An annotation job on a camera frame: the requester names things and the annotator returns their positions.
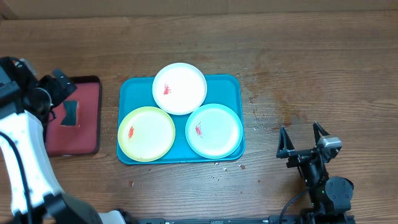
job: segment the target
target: rectangular tray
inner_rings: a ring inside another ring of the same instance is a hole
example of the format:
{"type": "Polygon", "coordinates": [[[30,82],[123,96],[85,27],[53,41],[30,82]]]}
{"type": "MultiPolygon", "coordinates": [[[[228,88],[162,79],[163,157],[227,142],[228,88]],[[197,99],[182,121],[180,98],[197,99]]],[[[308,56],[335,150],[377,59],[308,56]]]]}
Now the rectangular tray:
{"type": "MultiPolygon", "coordinates": [[[[238,80],[231,75],[205,75],[207,82],[207,95],[203,104],[219,103],[231,108],[239,117],[243,125],[241,89],[238,80]]],[[[131,78],[125,81],[120,89],[119,121],[120,126],[123,118],[131,111],[143,106],[156,106],[152,96],[152,82],[154,77],[131,78]]],[[[172,148],[166,155],[152,162],[137,162],[126,156],[119,143],[116,145],[116,154],[120,161],[127,165],[134,164],[170,164],[181,162],[215,162],[233,161],[239,159],[244,152],[244,132],[241,144],[231,155],[222,159],[207,159],[199,156],[188,145],[185,137],[185,125],[190,114],[170,115],[175,125],[175,140],[172,148]]]]}

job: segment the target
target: beige wall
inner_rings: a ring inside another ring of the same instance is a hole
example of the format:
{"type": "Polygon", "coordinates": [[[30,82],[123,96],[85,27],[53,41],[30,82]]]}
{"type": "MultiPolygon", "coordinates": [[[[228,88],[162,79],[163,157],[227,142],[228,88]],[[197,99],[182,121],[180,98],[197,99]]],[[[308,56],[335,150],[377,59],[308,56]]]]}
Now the beige wall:
{"type": "Polygon", "coordinates": [[[8,19],[398,9],[398,0],[3,0],[8,19]]]}

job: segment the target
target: plate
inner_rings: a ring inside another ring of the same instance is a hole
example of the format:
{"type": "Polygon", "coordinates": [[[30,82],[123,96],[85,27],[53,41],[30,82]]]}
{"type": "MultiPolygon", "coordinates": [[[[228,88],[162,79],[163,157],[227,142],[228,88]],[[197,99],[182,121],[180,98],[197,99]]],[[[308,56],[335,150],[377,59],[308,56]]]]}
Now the plate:
{"type": "Polygon", "coordinates": [[[193,65],[173,63],[156,75],[152,94],[162,110],[174,115],[184,115],[203,103],[207,84],[202,72],[193,65]]]}
{"type": "Polygon", "coordinates": [[[233,110],[220,104],[208,104],[190,115],[185,135],[197,154],[208,159],[221,159],[238,148],[243,126],[233,110]]]}
{"type": "Polygon", "coordinates": [[[130,112],[121,122],[118,143],[123,153],[139,162],[150,162],[164,156],[172,147],[175,126],[171,117],[153,106],[130,112]]]}

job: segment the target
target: white plate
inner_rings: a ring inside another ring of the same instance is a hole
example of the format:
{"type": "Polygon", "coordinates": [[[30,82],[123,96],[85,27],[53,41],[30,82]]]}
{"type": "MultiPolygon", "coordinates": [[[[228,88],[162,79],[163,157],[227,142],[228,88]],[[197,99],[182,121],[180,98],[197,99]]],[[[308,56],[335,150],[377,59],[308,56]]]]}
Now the white plate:
{"type": "Polygon", "coordinates": [[[189,114],[205,100],[207,84],[193,65],[173,63],[156,75],[152,94],[162,110],[174,115],[189,114]]]}
{"type": "Polygon", "coordinates": [[[208,104],[189,116],[185,135],[197,154],[208,159],[221,159],[238,148],[243,126],[233,110],[224,105],[208,104]]]}

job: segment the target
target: light blue plate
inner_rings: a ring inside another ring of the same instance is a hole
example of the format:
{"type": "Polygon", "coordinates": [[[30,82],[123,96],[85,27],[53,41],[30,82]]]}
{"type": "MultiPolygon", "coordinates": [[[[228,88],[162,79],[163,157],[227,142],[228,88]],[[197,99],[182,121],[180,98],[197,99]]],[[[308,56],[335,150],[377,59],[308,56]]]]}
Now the light blue plate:
{"type": "Polygon", "coordinates": [[[195,110],[185,127],[188,144],[208,159],[221,159],[232,154],[239,147],[242,135],[242,122],[236,113],[216,103],[195,110]]]}
{"type": "MultiPolygon", "coordinates": [[[[205,75],[207,82],[207,95],[203,105],[217,103],[233,110],[243,124],[241,88],[239,82],[231,75],[205,75]]],[[[152,96],[152,83],[154,77],[131,78],[125,81],[120,89],[119,125],[123,118],[133,110],[142,106],[156,106],[152,96]]],[[[222,159],[207,159],[199,156],[188,144],[185,137],[185,125],[190,114],[170,115],[175,125],[175,140],[172,148],[166,155],[152,162],[137,162],[126,156],[119,144],[116,145],[116,154],[121,162],[134,164],[168,164],[179,162],[214,162],[232,161],[239,159],[244,152],[245,140],[243,138],[239,147],[229,156],[222,159]]]]}

